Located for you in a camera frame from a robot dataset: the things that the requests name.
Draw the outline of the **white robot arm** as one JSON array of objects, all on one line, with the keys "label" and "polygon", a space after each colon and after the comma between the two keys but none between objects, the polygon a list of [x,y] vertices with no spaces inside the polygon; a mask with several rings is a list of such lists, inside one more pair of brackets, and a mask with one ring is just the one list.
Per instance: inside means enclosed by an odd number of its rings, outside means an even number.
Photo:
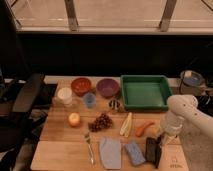
[{"label": "white robot arm", "polygon": [[180,134],[184,121],[188,120],[202,133],[213,140],[213,117],[198,110],[198,101],[193,95],[172,95],[167,99],[168,111],[161,118],[158,137],[162,154],[159,160],[161,171],[184,171],[178,151],[168,144]]}]

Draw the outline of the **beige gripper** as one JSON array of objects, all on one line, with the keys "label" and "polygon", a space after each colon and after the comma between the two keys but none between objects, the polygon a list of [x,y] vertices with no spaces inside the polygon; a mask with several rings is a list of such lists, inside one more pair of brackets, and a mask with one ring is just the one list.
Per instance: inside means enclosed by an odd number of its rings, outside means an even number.
[{"label": "beige gripper", "polygon": [[163,133],[156,139],[156,149],[155,149],[155,168],[157,169],[160,163],[162,149],[161,146],[165,146],[169,144],[176,138],[176,135],[168,135],[167,133]]}]

